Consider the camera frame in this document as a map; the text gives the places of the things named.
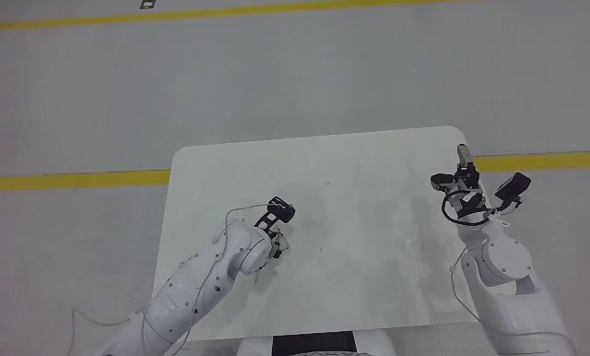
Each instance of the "gray floor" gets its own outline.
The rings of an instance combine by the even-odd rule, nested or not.
[[[133,14],[139,1],[0,0],[0,20]],[[158,9],[293,1],[315,0]],[[457,126],[477,154],[587,150],[588,1],[0,31],[0,174],[169,168],[188,145],[428,125]],[[584,355],[590,171],[529,174],[513,235]],[[165,198],[163,187],[0,193],[0,354],[64,355],[73,307],[112,321],[146,303]],[[110,332],[79,321],[75,354]],[[470,324],[390,334],[400,356],[493,354]],[[183,354],[229,355],[237,342]]]

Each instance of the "cable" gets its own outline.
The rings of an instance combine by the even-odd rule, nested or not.
[[[449,199],[451,197],[453,197],[455,195],[459,195],[459,194],[468,194],[468,193],[469,193],[469,191],[456,190],[456,191],[451,192],[450,194],[446,194],[444,196],[444,198],[442,199],[443,202],[442,202],[442,206],[441,206],[441,211],[442,211],[444,217],[447,218],[447,220],[449,220],[449,221],[451,221],[451,222],[453,222],[455,224],[466,225],[467,227],[477,227],[479,225],[485,224],[488,221],[490,221],[488,218],[484,218],[483,220],[476,221],[476,222],[461,221],[461,220],[457,220],[457,219],[451,218],[449,216],[449,214],[446,213],[446,209],[445,209],[446,203],[449,201]],[[473,211],[472,213],[475,213],[475,212],[486,212],[486,211],[488,211],[487,208],[478,208],[475,211]]]
[[[82,316],[83,318],[88,320],[90,323],[96,324],[98,326],[119,326],[119,325],[124,324],[124,323],[128,322],[129,320],[133,319],[137,315],[137,313],[139,313],[139,311],[144,308],[145,308],[145,306],[140,308],[139,310],[131,313],[129,316],[127,316],[127,318],[125,320],[115,322],[115,323],[102,323],[98,320],[90,318],[88,315],[84,314],[80,309],[77,309],[77,308],[72,309],[72,340],[70,341],[70,347],[68,347],[66,355],[70,356],[72,354],[72,350],[74,349],[74,342],[76,341],[76,313],[80,314],[80,316]]]
[[[492,331],[493,333],[496,333],[496,334],[498,334],[500,336],[505,336],[505,337],[524,337],[524,336],[543,336],[543,335],[549,335],[549,336],[557,336],[557,337],[565,338],[568,341],[569,347],[573,351],[573,356],[577,356],[578,352],[575,349],[575,345],[573,344],[572,339],[569,338],[568,336],[566,336],[565,334],[562,334],[562,333],[559,333],[559,332],[551,332],[551,331],[538,331],[538,332],[526,332],[526,333],[504,333],[504,332],[502,332],[500,330],[495,329],[492,326],[487,325],[483,321],[481,321],[481,319],[463,301],[461,301],[461,299],[459,299],[459,296],[457,295],[456,289],[454,287],[454,272],[456,271],[456,267],[457,267],[457,264],[459,263],[459,260],[461,260],[461,257],[463,256],[463,254],[465,253],[466,250],[467,250],[467,247],[465,247],[463,249],[463,251],[461,251],[461,254],[459,254],[459,257],[457,257],[457,259],[455,260],[453,266],[449,268],[449,271],[451,272],[451,288],[453,289],[453,296],[471,314],[471,316],[473,316],[474,319],[476,319],[486,329],[488,329],[488,330]]]

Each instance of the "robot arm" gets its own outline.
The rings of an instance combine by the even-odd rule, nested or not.
[[[457,151],[457,172],[435,174],[431,184],[445,192],[442,213],[457,224],[459,237],[466,244],[461,268],[478,321],[492,347],[499,354],[575,355],[565,325],[535,272],[530,254],[505,233],[504,228],[510,224],[500,219],[502,211],[512,203],[521,203],[519,195],[529,186],[530,179],[515,174],[496,192],[503,201],[501,206],[488,208],[469,149],[459,145]],[[457,220],[444,211],[446,202],[454,208]],[[516,284],[514,295],[491,289],[509,282]]]
[[[226,221],[227,229],[213,246],[183,261],[149,306],[95,355],[163,355],[230,292],[238,273],[249,276],[271,256],[280,255],[270,228],[278,220],[289,222],[294,214],[292,206],[275,197],[254,227],[240,220]]]

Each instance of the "yellow line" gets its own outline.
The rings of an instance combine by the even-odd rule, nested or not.
[[[476,165],[481,172],[547,171],[590,168],[590,152],[479,156]]]
[[[42,28],[90,26],[99,24],[140,23],[160,20],[245,16],[253,14],[292,13],[309,10],[350,9],[370,6],[402,6],[475,0],[332,0],[310,3],[261,6],[222,7],[206,10],[164,11],[110,17],[59,18],[30,21],[0,22],[0,30],[33,30]]]
[[[590,151],[478,156],[476,164],[481,172],[588,169]],[[7,176],[0,177],[0,191],[168,185],[169,178],[170,170]]]
[[[0,177],[0,191],[167,185],[169,170]]]

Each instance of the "tabletop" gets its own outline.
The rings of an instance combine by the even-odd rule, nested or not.
[[[233,290],[190,340],[472,321],[451,292],[464,247],[430,176],[454,172],[451,126],[182,148],[173,158],[154,293],[211,245],[232,208],[280,196],[290,250]],[[254,224],[265,209],[232,217]],[[471,304],[462,275],[458,294]]]

